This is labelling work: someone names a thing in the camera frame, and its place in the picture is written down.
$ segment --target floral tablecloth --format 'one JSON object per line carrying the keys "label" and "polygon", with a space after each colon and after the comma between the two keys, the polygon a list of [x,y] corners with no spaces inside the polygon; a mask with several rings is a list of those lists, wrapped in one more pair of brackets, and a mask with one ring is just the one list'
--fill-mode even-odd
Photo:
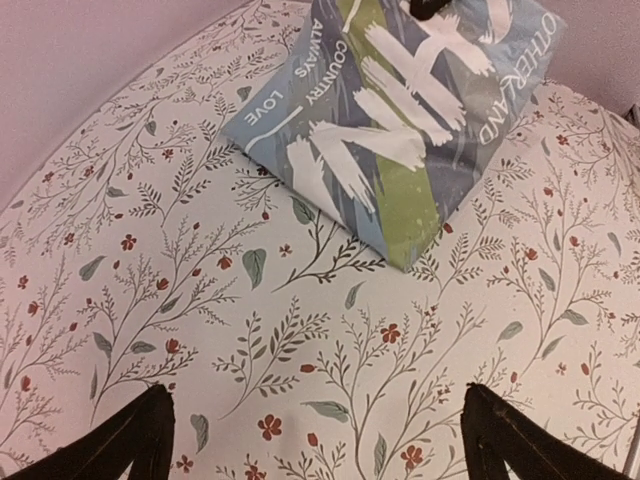
{"label": "floral tablecloth", "polygon": [[218,135],[308,5],[252,1],[94,113],[0,217],[0,473],[147,386],[173,478],[464,478],[465,384],[620,468],[639,133],[549,83],[409,274]]}

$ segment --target bag handle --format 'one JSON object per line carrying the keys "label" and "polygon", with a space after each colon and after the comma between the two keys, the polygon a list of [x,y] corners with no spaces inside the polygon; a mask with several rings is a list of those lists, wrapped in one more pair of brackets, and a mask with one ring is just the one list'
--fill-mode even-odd
{"label": "bag handle", "polygon": [[452,0],[411,0],[409,13],[419,21],[429,20]]}

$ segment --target green stripe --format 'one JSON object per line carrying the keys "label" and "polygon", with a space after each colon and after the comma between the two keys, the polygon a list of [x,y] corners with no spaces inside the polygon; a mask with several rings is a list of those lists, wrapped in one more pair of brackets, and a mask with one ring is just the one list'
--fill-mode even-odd
{"label": "green stripe", "polygon": [[[353,1],[336,0],[342,18],[347,18]],[[372,22],[383,28],[387,27],[380,4],[376,0],[362,0],[358,13],[351,23],[347,43],[356,59],[364,84],[375,90],[398,115],[405,119],[405,122],[409,123],[386,95],[367,80],[360,68],[362,60],[369,56],[395,75],[393,67],[364,37],[364,29]],[[412,172],[380,155],[377,156],[377,163],[384,193],[379,185],[376,185],[375,190],[382,232],[389,249],[389,263],[398,268],[407,269],[414,256],[412,252],[416,252],[416,255],[422,253],[440,228],[429,176],[426,168]]]}

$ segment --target pink wall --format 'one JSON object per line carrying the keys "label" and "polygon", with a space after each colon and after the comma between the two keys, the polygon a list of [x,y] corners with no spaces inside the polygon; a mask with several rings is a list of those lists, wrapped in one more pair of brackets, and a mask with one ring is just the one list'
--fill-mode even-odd
{"label": "pink wall", "polygon": [[0,0],[0,211],[92,111],[244,0]]}
{"label": "pink wall", "polygon": [[640,0],[538,1],[569,26],[552,78],[616,113],[640,102]]}
{"label": "pink wall", "polygon": [[[0,209],[91,111],[243,1],[0,1]],[[639,0],[541,1],[570,26],[552,76],[617,112],[640,101]]]}

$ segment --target green leaf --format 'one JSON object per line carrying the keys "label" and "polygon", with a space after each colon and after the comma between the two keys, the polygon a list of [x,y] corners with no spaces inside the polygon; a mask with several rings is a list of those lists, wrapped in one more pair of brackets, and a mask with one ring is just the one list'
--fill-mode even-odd
{"label": "green leaf", "polygon": [[562,315],[560,315],[560,318],[566,318],[571,323],[578,326],[589,324],[589,322],[587,321],[586,318],[584,318],[583,315],[579,314],[574,310],[571,310],[570,308],[567,308],[567,310],[565,310],[565,312]]}
{"label": "green leaf", "polygon": [[547,347],[544,349],[544,351],[542,352],[542,359],[546,359],[549,355],[551,355],[553,353],[553,351],[558,347],[558,344],[560,343],[560,341],[564,338],[564,335],[562,337],[558,337],[555,340],[552,340],[551,343],[549,345],[547,345]]}
{"label": "green leaf", "polygon": [[562,250],[562,245],[560,245],[560,237],[558,237],[558,232],[553,235],[553,246],[557,251]]}
{"label": "green leaf", "polygon": [[118,130],[119,132],[123,132],[124,130],[126,130],[127,128],[129,128],[131,125],[133,125],[133,122],[131,123],[127,123],[126,125],[123,125],[121,127],[117,127],[116,130]]}
{"label": "green leaf", "polygon": [[249,98],[249,94],[251,93],[251,87],[240,87],[238,89],[238,96],[240,97],[240,100],[242,100],[243,102],[247,101],[247,98]]}
{"label": "green leaf", "polygon": [[124,193],[119,188],[116,188],[116,187],[107,188],[107,197],[109,198],[118,198],[118,197],[126,197],[126,196],[127,194]]}
{"label": "green leaf", "polygon": [[349,410],[338,402],[328,400],[324,402],[304,402],[302,405],[311,407],[323,417],[334,418],[340,423],[349,421]]}
{"label": "green leaf", "polygon": [[173,307],[176,306],[176,303],[178,303],[178,300],[180,300],[180,297],[182,297],[182,294],[178,295],[175,298],[172,298],[167,303],[163,303],[162,306],[158,309],[158,311],[160,313],[170,312],[171,310],[173,310]]}
{"label": "green leaf", "polygon": [[262,282],[264,263],[267,260],[267,252],[263,248],[249,250],[242,256],[242,264],[251,279],[251,289],[254,290]]}
{"label": "green leaf", "polygon": [[147,132],[149,132],[150,135],[153,135],[154,137],[156,136],[156,122],[154,120],[151,120],[149,123],[147,123],[144,128],[147,130]]}
{"label": "green leaf", "polygon": [[309,205],[297,197],[291,197],[291,200],[293,200],[293,213],[302,225],[308,225],[316,219],[316,214]]}
{"label": "green leaf", "polygon": [[196,453],[200,453],[209,442],[209,420],[204,415],[191,415],[191,426],[196,431],[196,443],[198,449]]}
{"label": "green leaf", "polygon": [[360,287],[363,284],[364,282],[360,282],[354,285],[353,287],[351,287],[351,289],[349,290],[349,293],[347,294],[347,299],[344,301],[344,307],[347,310],[351,310],[351,308],[353,308],[353,306],[356,304],[356,297],[358,296],[358,290],[360,290]]}
{"label": "green leaf", "polygon": [[544,154],[547,157],[551,156],[551,151],[549,150],[549,147],[547,147],[547,139],[546,138],[542,139],[542,151],[544,152]]}
{"label": "green leaf", "polygon": [[522,332],[523,329],[524,327],[520,322],[511,322],[498,337],[498,342],[502,340],[511,340],[513,337]]}
{"label": "green leaf", "polygon": [[111,342],[104,338],[104,336],[98,332],[93,332],[93,340],[96,342],[98,350],[102,350],[107,358],[111,358],[111,352],[113,351]]}
{"label": "green leaf", "polygon": [[620,241],[618,240],[617,235],[613,232],[609,232],[607,233],[607,237],[609,237],[609,240],[611,240],[611,243],[613,243],[613,246],[616,247],[616,250],[618,251],[618,256],[622,255],[622,247],[620,246]]}
{"label": "green leaf", "polygon": [[150,343],[143,342],[142,340],[138,340],[133,345],[131,345],[131,353],[135,355],[140,355],[141,353],[151,353],[156,349],[155,346]]}
{"label": "green leaf", "polygon": [[387,441],[384,439],[382,435],[378,433],[378,441],[376,442],[376,447],[373,449],[373,461],[374,468],[373,473],[376,477],[380,475],[382,472],[382,468],[384,467],[384,462],[387,459]]}
{"label": "green leaf", "polygon": [[93,369],[93,377],[91,378],[91,390],[89,391],[89,400],[93,400],[96,397],[98,391],[98,369]]}
{"label": "green leaf", "polygon": [[89,280],[91,280],[91,277],[93,277],[93,274],[96,273],[96,270],[98,270],[98,267],[102,263],[102,260],[104,260],[105,258],[107,257],[104,255],[100,255],[94,258],[93,260],[91,260],[84,267],[82,267],[78,272],[78,274],[80,275],[80,278],[85,282],[88,282]]}
{"label": "green leaf", "polygon": [[7,390],[9,388],[9,385],[11,384],[11,375],[13,375],[13,366],[15,365],[15,363],[12,363],[11,366],[9,367],[9,370],[7,370],[7,373],[5,373],[4,375],[4,389]]}
{"label": "green leaf", "polygon": [[541,268],[539,268],[538,271],[540,272],[540,278],[542,278],[542,281],[544,282],[544,285],[547,287],[547,290],[549,290],[550,292],[555,292],[556,282],[554,282],[553,278],[551,278],[551,275],[549,275],[547,272],[545,272]]}

